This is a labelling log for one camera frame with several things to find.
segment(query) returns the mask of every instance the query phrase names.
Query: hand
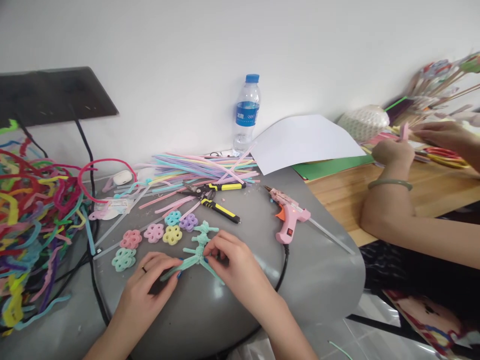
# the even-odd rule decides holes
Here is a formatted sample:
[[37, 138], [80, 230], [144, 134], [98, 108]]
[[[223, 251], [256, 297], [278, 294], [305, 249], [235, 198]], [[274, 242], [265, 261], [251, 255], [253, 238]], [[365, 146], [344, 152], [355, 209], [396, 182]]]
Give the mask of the hand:
[[387, 166], [391, 164], [410, 167], [415, 158], [415, 151], [407, 140], [394, 141], [386, 139], [380, 141], [371, 152], [373, 158]]
[[419, 138], [444, 149], [461, 153], [465, 146], [478, 143], [478, 136], [454, 121], [420, 124], [412, 128]]
[[182, 260], [178, 258], [162, 252], [149, 252], [126, 282], [110, 326], [127, 327], [140, 340], [170, 299], [177, 286], [179, 272], [172, 275], [159, 294], [149, 295], [150, 288], [164, 270], [180, 264]]
[[[228, 266], [222, 265], [214, 257], [227, 256]], [[275, 292], [265, 276], [252, 251], [238, 237], [220, 230], [206, 245], [203, 256], [217, 275], [230, 288], [240, 303], [256, 318], [280, 296]]]

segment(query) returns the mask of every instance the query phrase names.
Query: person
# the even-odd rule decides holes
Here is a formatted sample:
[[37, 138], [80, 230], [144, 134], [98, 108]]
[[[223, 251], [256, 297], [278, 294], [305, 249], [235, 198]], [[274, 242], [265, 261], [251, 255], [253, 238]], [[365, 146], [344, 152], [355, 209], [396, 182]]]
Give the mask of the person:
[[[240, 303], [268, 334], [278, 360], [318, 359], [295, 321], [285, 300], [275, 292], [249, 247], [236, 236], [220, 230], [203, 255]], [[228, 265], [217, 259], [228, 258]], [[175, 273], [158, 295], [149, 295], [161, 273], [182, 260], [149, 252], [126, 282], [118, 306], [105, 332], [84, 360], [124, 360], [134, 349], [174, 292], [181, 273]]]
[[[412, 130], [480, 172], [480, 138], [458, 123], [432, 122]], [[368, 186], [360, 217], [362, 229], [381, 239], [360, 248], [365, 288], [398, 310], [402, 328], [413, 327], [439, 354], [451, 356], [456, 339], [472, 339], [467, 334], [480, 329], [472, 293], [480, 281], [480, 216], [474, 216], [476, 223], [416, 216], [408, 183], [414, 149], [406, 140], [387, 139], [372, 156], [385, 167]], [[478, 355], [480, 344], [469, 345]]]
[[[480, 138], [458, 123], [431, 122], [412, 130], [424, 141], [455, 151], [480, 172]], [[388, 139], [378, 143], [372, 156], [385, 165], [379, 180], [407, 181], [415, 151], [407, 141]], [[390, 244], [480, 269], [480, 225], [416, 216], [405, 186], [383, 183], [370, 189], [360, 226]]]

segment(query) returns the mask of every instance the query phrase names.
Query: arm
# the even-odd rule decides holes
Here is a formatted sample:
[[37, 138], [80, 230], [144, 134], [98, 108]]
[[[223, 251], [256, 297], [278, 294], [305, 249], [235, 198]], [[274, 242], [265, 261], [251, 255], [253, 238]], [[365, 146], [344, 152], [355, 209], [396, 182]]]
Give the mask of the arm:
[[459, 154], [480, 173], [480, 137], [453, 121], [429, 122], [416, 126], [419, 138]]
[[83, 360], [125, 360], [167, 303], [179, 274], [158, 295], [149, 295], [150, 288], [164, 270], [181, 263], [164, 253], [149, 252], [128, 279], [110, 324]]
[[[228, 257], [228, 266], [215, 259]], [[249, 247], [226, 231], [207, 244], [208, 264], [264, 328], [277, 360], [317, 360], [285, 300], [275, 292]]]
[[[408, 180], [414, 153], [407, 142], [382, 141], [372, 155], [385, 164], [379, 179]], [[363, 205], [360, 226], [388, 243], [480, 269], [480, 225], [416, 217], [404, 186], [373, 187]]]

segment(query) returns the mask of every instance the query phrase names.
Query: mint green pipe cleaner craft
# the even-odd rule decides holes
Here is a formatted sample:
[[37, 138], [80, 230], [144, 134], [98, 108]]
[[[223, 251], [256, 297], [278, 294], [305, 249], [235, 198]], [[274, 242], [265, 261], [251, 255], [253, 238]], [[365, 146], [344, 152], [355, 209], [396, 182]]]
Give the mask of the mint green pipe cleaner craft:
[[210, 274], [212, 274], [215, 278], [217, 278], [222, 285], [225, 285], [224, 281], [217, 275], [217, 273], [212, 269], [212, 267], [205, 261], [205, 257], [204, 257], [205, 246], [210, 241], [207, 234], [209, 232], [218, 233], [219, 228], [210, 227], [209, 223], [204, 220], [200, 226], [195, 226], [193, 230], [200, 232], [200, 235], [194, 236], [191, 238], [193, 242], [198, 242], [198, 246], [196, 247], [195, 250], [189, 249], [186, 247], [183, 248], [183, 251], [185, 253], [193, 254], [193, 256], [190, 256], [189, 258], [183, 260], [180, 266], [171, 268], [170, 271], [168, 271], [166, 274], [160, 277], [160, 281], [164, 282], [170, 279], [170, 277], [173, 274], [175, 274], [177, 271], [186, 270], [192, 267], [193, 265], [202, 265], [205, 269], [207, 269], [210, 272]]

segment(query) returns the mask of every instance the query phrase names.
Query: white wall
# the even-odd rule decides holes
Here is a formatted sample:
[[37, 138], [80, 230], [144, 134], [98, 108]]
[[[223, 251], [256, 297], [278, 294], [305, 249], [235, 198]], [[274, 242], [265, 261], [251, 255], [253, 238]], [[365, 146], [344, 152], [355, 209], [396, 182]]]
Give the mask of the white wall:
[[[0, 0], [0, 73], [90, 66], [120, 112], [82, 122], [94, 156], [134, 163], [228, 148], [247, 73], [259, 134], [384, 104], [426, 63], [480, 50], [479, 34], [478, 0]], [[57, 161], [88, 161], [75, 124], [31, 132]]]

